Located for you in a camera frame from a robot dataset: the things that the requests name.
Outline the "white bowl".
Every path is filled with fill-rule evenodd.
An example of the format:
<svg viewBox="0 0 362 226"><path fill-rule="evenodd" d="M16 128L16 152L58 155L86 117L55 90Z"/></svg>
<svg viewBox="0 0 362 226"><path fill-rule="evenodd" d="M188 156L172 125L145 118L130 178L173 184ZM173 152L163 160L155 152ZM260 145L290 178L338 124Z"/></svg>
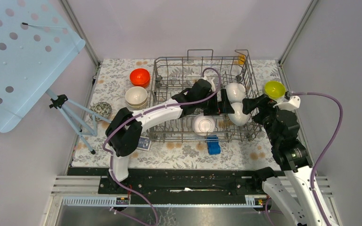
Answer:
<svg viewBox="0 0 362 226"><path fill-rule="evenodd" d="M246 89L240 83L229 83L225 89L230 103L242 103L246 96Z"/></svg>
<svg viewBox="0 0 362 226"><path fill-rule="evenodd" d="M234 113L229 113L229 119L237 126L244 126L250 121L250 116L243 113L243 104L242 103L232 103L231 104Z"/></svg>
<svg viewBox="0 0 362 226"><path fill-rule="evenodd" d="M193 131L198 136L207 136L214 132L216 123L214 117L205 116L203 113L194 117L192 121Z"/></svg>

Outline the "white bowl back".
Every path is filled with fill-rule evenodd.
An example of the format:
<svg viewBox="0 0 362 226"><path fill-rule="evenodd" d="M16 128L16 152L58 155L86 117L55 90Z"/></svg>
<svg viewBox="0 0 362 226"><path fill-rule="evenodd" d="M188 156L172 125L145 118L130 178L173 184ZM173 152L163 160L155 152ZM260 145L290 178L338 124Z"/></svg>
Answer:
<svg viewBox="0 0 362 226"><path fill-rule="evenodd" d="M240 83L229 83L225 89L230 103L242 103L246 96L246 89Z"/></svg>

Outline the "yellow bowl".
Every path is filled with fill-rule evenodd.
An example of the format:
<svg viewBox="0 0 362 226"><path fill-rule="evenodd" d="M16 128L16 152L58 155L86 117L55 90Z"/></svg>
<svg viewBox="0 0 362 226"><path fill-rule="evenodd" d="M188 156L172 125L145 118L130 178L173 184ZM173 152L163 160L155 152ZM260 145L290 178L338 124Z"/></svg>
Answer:
<svg viewBox="0 0 362 226"><path fill-rule="evenodd" d="M285 86L278 81L268 81L264 85L264 92L265 94L273 100L278 100L280 98L283 98L286 93Z"/></svg>

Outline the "grey wire dish rack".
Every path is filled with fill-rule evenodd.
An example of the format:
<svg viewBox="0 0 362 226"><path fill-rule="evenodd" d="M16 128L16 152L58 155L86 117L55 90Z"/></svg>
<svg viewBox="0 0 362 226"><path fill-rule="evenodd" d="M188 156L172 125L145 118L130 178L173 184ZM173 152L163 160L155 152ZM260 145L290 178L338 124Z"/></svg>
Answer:
<svg viewBox="0 0 362 226"><path fill-rule="evenodd" d="M186 56L162 56L153 64L151 100L155 106L175 97L182 102L180 119L162 122L148 129L147 134L158 142L204 141L206 134L193 130L193 120L199 114L214 118L214 132L221 141L252 141L261 132L252 121L253 110L242 126L229 118L231 97L225 87L231 83L243 86L243 98L259 96L249 51L237 49L232 56L214 56L211 49L188 50Z"/></svg>

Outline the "beige bowl with leaf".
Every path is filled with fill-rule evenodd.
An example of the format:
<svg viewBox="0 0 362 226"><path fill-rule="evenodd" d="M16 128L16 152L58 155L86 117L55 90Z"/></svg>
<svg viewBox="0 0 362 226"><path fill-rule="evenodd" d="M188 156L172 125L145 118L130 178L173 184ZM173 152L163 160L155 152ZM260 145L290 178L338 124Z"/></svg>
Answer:
<svg viewBox="0 0 362 226"><path fill-rule="evenodd" d="M144 102L144 103L140 103L140 104L138 104L138 105L133 105L133 104L130 104L130 103L127 102L127 105L128 105L128 107L130 107L131 109L140 110L140 109L146 108L146 106L147 106L147 101Z"/></svg>

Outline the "orange bowl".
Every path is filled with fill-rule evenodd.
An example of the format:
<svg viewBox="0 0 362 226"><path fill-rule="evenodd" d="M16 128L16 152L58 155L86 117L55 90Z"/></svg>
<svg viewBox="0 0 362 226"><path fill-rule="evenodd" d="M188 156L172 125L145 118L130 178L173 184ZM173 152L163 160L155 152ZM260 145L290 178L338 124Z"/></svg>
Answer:
<svg viewBox="0 0 362 226"><path fill-rule="evenodd" d="M150 73L147 69L137 68L130 73L130 81L135 81L138 83L145 83L150 80Z"/></svg>
<svg viewBox="0 0 362 226"><path fill-rule="evenodd" d="M147 88L150 85L150 80L146 81L145 83L138 83L138 82L132 81L132 84L133 84L133 86Z"/></svg>

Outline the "plain beige bowl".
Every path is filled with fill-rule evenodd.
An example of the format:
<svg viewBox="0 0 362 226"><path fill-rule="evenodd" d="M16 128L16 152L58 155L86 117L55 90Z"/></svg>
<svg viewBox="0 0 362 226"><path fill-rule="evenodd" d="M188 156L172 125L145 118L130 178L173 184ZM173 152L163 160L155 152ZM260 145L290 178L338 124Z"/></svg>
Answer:
<svg viewBox="0 0 362 226"><path fill-rule="evenodd" d="M125 93L125 100L129 105L139 106L146 102L148 92L145 88L135 86L128 89Z"/></svg>

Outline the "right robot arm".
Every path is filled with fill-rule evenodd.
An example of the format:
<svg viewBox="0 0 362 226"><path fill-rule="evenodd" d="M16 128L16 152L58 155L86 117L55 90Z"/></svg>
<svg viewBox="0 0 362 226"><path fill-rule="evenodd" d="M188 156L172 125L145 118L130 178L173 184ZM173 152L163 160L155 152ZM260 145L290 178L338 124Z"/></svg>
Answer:
<svg viewBox="0 0 362 226"><path fill-rule="evenodd" d="M251 187L258 194L269 195L292 226L337 226L338 220L326 205L315 178L317 164L298 140L300 125L295 109L303 92L286 92L286 102L276 103L266 94L243 100L243 112L259 112L253 121L262 125L271 144L271 153L291 183L296 198L286 190L270 167L255 171Z"/></svg>

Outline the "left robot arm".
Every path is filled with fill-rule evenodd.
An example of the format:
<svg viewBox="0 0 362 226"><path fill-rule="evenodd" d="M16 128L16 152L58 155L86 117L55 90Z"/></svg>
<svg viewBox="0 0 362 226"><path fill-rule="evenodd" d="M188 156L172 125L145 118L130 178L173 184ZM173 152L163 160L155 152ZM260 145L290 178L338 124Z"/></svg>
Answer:
<svg viewBox="0 0 362 226"><path fill-rule="evenodd" d="M111 155L109 187L117 194L127 189L129 158L137 149L143 132L163 122L191 115L197 109L202 109L205 115L234 112L225 89L213 88L204 79L153 107L137 111L120 109L105 132L107 138L103 144L103 149Z"/></svg>

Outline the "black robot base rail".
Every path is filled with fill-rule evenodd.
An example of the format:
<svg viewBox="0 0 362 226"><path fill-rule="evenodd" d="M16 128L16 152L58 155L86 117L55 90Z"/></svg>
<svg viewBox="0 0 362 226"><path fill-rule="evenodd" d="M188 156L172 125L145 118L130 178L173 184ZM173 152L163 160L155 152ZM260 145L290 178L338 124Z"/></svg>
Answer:
<svg viewBox="0 0 362 226"><path fill-rule="evenodd" d="M145 204L144 195L154 205L166 204L245 204L245 197L255 197L262 205L269 198L262 189L264 176L282 177L281 171L213 169L129 169L129 176L119 186L107 168L69 168L69 176L97 176L98 194L119 195L131 204Z"/></svg>

